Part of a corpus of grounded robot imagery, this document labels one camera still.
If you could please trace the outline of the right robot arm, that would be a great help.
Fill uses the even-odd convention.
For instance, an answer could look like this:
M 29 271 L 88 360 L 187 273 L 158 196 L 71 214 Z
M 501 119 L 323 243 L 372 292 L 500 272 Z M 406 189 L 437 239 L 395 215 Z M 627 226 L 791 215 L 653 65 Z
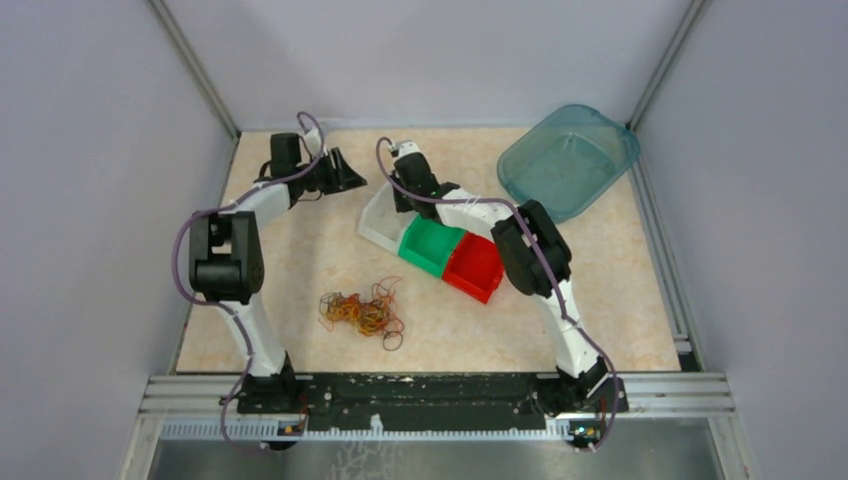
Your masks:
M 545 208 L 535 200 L 516 206 L 441 183 L 418 150 L 396 149 L 391 156 L 392 170 L 386 177 L 398 210 L 413 210 L 492 241 L 512 286 L 543 309 L 565 410 L 588 412 L 595 406 L 602 415 L 614 416 L 622 405 L 623 388 L 609 355 L 580 322 L 572 253 Z

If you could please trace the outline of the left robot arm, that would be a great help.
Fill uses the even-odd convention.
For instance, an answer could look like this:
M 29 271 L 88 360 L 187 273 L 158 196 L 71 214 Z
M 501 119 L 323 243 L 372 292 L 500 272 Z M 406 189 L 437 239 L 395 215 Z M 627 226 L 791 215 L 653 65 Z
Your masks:
M 250 189 L 230 204 L 198 212 L 182 235 L 189 241 L 188 281 L 195 304 L 219 309 L 229 319 L 246 360 L 238 392 L 261 390 L 277 414 L 300 399 L 290 357 L 272 337 L 261 297 L 265 280 L 260 233 L 287 213 L 305 193 L 333 195 L 366 186 L 340 149 L 330 148 L 319 128 L 270 138 L 270 160 Z

